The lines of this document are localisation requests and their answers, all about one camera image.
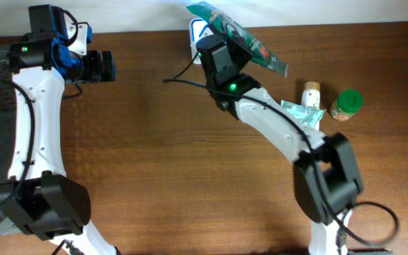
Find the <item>green 3M package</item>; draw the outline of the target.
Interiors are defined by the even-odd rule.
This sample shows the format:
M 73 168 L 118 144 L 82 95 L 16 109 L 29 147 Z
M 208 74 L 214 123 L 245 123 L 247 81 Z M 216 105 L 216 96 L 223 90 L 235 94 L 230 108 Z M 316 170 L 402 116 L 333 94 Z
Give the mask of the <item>green 3M package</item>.
M 213 35 L 220 34 L 225 40 L 230 38 L 250 51 L 252 62 L 283 76 L 287 75 L 288 63 L 279 60 L 261 41 L 225 12 L 206 1 L 188 5 L 186 9 L 205 21 Z

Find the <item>white cream tube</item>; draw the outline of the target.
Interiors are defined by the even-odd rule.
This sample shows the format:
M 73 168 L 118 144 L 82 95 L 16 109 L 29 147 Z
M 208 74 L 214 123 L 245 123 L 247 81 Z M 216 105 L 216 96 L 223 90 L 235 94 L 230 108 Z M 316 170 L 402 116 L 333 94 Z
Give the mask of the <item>white cream tube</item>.
M 306 82 L 302 93 L 301 105 L 311 108 L 312 122 L 310 125 L 315 130 L 319 130 L 319 122 L 323 115 L 323 111 L 320 109 L 320 98 L 320 84 L 315 81 Z

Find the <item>light green sachet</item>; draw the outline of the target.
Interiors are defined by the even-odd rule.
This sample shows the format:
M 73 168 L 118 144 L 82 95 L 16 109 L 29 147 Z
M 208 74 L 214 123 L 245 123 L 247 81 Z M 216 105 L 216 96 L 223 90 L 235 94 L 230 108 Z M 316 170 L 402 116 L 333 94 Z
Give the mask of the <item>light green sachet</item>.
M 281 101 L 280 105 L 303 124 L 319 130 L 320 120 L 323 118 L 325 110 L 302 106 L 288 101 Z

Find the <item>green lid jar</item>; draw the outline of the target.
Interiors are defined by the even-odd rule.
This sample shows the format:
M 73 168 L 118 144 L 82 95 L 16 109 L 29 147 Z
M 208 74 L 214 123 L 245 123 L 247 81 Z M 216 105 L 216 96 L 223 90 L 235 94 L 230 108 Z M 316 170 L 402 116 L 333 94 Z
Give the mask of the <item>green lid jar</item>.
M 335 120 L 347 121 L 353 117 L 363 105 L 363 96 L 354 89 L 342 91 L 330 108 L 330 115 Z

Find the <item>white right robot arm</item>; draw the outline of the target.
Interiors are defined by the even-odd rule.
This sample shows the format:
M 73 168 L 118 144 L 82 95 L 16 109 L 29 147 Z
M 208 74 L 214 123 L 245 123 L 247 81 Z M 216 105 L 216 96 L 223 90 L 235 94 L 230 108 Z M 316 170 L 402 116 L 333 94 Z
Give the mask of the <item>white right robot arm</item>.
M 295 199 L 312 221 L 309 254 L 347 254 L 345 229 L 363 190 L 349 140 L 326 136 L 276 103 L 241 72 L 251 53 L 238 43 L 209 35 L 196 49 L 217 107 L 260 132 L 293 165 Z

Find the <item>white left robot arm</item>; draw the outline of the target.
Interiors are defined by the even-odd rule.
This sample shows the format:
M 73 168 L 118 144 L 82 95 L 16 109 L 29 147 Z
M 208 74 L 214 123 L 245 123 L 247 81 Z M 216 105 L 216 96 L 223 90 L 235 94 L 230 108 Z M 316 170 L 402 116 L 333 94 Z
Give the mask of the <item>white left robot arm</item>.
M 118 255 L 91 221 L 87 189 L 67 177 L 60 147 L 65 86 L 114 81 L 112 53 L 87 50 L 91 26 L 63 8 L 31 6 L 28 14 L 31 31 L 8 53 L 16 138 L 0 210 L 23 234 L 68 254 Z

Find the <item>white barcode scanner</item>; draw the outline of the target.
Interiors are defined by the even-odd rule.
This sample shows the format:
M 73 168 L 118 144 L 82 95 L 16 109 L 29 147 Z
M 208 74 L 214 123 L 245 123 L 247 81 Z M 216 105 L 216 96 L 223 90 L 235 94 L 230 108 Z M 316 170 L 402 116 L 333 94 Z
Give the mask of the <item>white barcode scanner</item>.
M 191 57 L 194 64 L 201 64 L 200 58 L 197 56 L 198 51 L 196 49 L 196 43 L 209 35 L 213 35 L 212 30 L 208 23 L 202 18 L 193 18 L 188 25 L 190 46 L 191 46 Z

